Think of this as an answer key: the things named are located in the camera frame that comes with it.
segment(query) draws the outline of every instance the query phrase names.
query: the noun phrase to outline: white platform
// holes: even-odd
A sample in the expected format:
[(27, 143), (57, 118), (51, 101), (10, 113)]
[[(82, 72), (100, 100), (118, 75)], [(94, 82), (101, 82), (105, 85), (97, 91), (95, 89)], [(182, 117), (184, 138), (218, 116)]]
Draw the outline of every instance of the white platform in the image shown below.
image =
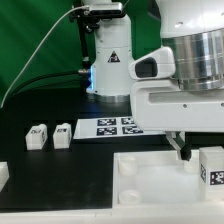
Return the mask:
[[(127, 155), (137, 158), (136, 175), (119, 172), (119, 158)], [(111, 209), (0, 214), (0, 223), (223, 224), (224, 201), (200, 199), (197, 183), (198, 175), (184, 171), (175, 151), (118, 153)], [(142, 202), (120, 204), (119, 194), (130, 188), (141, 192)]]

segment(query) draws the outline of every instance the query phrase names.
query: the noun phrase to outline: metal bracket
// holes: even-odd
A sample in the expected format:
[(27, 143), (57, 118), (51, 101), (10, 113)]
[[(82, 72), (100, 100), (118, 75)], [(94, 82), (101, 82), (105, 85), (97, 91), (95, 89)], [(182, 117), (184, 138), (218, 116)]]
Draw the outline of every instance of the metal bracket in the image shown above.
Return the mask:
[(185, 133), (184, 132), (171, 132), (167, 131), (166, 138), (170, 145), (174, 147), (177, 151), (178, 160), (182, 160), (181, 149), (185, 146)]

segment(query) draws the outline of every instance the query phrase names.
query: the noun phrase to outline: black table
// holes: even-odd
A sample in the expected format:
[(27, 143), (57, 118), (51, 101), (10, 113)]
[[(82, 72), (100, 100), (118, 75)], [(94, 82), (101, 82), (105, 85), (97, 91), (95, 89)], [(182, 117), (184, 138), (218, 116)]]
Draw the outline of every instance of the black table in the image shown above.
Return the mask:
[[(21, 93), (0, 110), (0, 161), (10, 179), (0, 193), (0, 212), (101, 209), (112, 206), (113, 155), (116, 152), (172, 150), (165, 136), (72, 140), (54, 150), (56, 125), (78, 119), (131, 116), (130, 104), (88, 100), (79, 89)], [(41, 151), (27, 151), (25, 135), (33, 125), (48, 127)], [(193, 144), (223, 145), (222, 134), (194, 134)]]

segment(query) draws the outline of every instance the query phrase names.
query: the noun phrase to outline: white cube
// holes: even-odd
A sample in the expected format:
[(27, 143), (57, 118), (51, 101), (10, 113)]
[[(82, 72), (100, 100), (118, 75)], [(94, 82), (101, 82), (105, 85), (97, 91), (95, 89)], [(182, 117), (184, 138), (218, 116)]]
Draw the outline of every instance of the white cube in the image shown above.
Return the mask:
[(68, 149), (72, 139), (71, 125), (67, 123), (57, 125), (53, 139), (55, 149)]
[(47, 140), (47, 126), (41, 124), (33, 126), (26, 135), (26, 145), (28, 150), (42, 149)]
[(201, 148), (199, 154), (199, 187), (204, 200), (224, 199), (224, 149)]

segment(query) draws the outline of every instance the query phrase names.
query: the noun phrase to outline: green backdrop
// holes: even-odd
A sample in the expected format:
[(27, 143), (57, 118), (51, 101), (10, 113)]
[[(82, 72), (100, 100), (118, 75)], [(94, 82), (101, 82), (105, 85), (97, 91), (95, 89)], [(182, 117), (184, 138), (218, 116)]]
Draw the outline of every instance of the green backdrop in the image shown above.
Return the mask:
[[(160, 23), (148, 16), (147, 2), (147, 0), (130, 0), (127, 6), (132, 21), (135, 59), (160, 47)], [(0, 0), (0, 101), (40, 41), (59, 17), (71, 9), (72, 3), (73, 0)], [(93, 62), (94, 35), (88, 35), (87, 41)], [(65, 18), (47, 39), (14, 88), (39, 75), (79, 68), (81, 68), (81, 47), (78, 28), (76, 23), (71, 24), (69, 19)], [(28, 88), (68, 79), (74, 77), (39, 81)], [(71, 86), (77, 86), (77, 82), (60, 87)]]

